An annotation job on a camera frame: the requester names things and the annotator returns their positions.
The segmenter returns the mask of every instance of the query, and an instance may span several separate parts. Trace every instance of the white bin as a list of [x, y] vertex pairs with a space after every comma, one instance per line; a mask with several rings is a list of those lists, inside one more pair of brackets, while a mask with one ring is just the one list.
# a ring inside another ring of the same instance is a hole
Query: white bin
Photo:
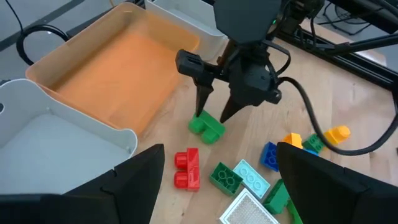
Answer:
[[137, 136], [61, 104], [29, 80], [0, 86], [0, 194], [64, 194], [130, 158]]
[[216, 28], [213, 6], [202, 0], [145, 0], [146, 9], [198, 35], [196, 53], [209, 61], [220, 52], [227, 37]]

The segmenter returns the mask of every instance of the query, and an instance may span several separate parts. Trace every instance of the yellow lego brick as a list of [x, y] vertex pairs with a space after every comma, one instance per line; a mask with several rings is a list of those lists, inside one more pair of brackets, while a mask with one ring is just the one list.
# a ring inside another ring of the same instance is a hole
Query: yellow lego brick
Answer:
[[325, 132], [323, 135], [327, 138], [327, 140], [330, 143], [337, 145], [342, 141], [348, 139], [350, 134], [351, 131], [349, 131], [349, 128], [343, 125], [343, 126], [334, 127], [329, 131]]
[[296, 133], [290, 133], [283, 138], [282, 142], [289, 143], [297, 148], [303, 149], [301, 136]]

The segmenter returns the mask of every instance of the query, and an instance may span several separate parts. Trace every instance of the green lego brick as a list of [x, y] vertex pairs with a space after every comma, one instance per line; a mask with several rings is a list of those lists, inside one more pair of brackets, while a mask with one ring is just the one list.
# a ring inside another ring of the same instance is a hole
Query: green lego brick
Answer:
[[293, 216], [293, 224], [303, 224], [303, 221], [300, 218], [299, 213], [297, 212], [296, 207], [293, 204], [292, 200], [289, 200], [287, 202], [287, 210], [292, 214]]
[[325, 145], [321, 142], [316, 134], [312, 134], [303, 142], [303, 147], [305, 149], [319, 153]]
[[273, 215], [281, 214], [288, 200], [289, 193], [287, 193], [284, 181], [280, 179], [269, 192], [262, 205]]
[[210, 175], [210, 182], [218, 187], [224, 194], [233, 196], [239, 189], [243, 179], [230, 168], [220, 162]]
[[194, 134], [201, 134], [201, 140], [206, 144], [213, 144], [225, 133], [225, 127], [205, 110], [199, 117], [193, 115], [188, 128]]

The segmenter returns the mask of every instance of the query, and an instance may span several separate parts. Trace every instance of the wooden table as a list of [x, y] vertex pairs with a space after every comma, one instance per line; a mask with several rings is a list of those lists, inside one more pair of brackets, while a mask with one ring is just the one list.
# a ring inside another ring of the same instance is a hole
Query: wooden table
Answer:
[[[343, 42], [346, 39], [317, 26], [317, 34], [330, 40]], [[281, 76], [298, 80], [307, 91], [322, 130], [347, 125], [351, 138], [340, 144], [343, 149], [358, 149], [373, 143], [386, 130], [395, 115], [391, 94], [349, 72], [322, 59], [295, 48], [281, 40], [276, 43], [290, 50], [292, 63]], [[276, 68], [281, 67], [286, 57], [271, 51], [271, 60]], [[382, 55], [365, 52], [368, 57], [385, 63]], [[229, 97], [226, 83], [215, 80], [214, 92], [205, 109], [219, 118]], [[191, 134], [187, 124], [195, 110], [196, 89], [192, 80], [184, 77], [153, 122], [139, 138], [141, 152], [155, 143], [165, 145], [165, 167], [162, 186], [157, 198], [151, 223], [217, 223], [218, 218], [233, 201], [208, 180], [213, 169], [221, 161], [230, 168], [245, 159], [273, 186], [280, 178], [278, 172], [266, 169], [259, 163], [265, 143], [277, 143], [288, 133], [301, 134], [305, 139], [313, 133], [307, 111], [297, 90], [289, 83], [280, 86], [282, 100], [278, 105], [264, 102], [258, 107], [246, 107], [227, 122], [226, 133], [214, 145], [207, 146], [200, 137]], [[398, 132], [376, 152], [363, 156], [347, 157], [324, 149], [320, 156], [341, 166], [379, 180], [398, 185]], [[187, 192], [174, 188], [174, 154], [187, 147], [200, 151], [201, 189]], [[285, 209], [275, 216], [280, 223], [290, 223]]]

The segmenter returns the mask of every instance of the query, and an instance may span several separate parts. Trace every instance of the orange tray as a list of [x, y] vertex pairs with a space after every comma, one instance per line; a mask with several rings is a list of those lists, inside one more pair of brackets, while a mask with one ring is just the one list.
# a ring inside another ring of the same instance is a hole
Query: orange tray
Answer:
[[198, 37], [122, 3], [26, 71], [51, 97], [137, 134], [175, 89], [179, 49]]

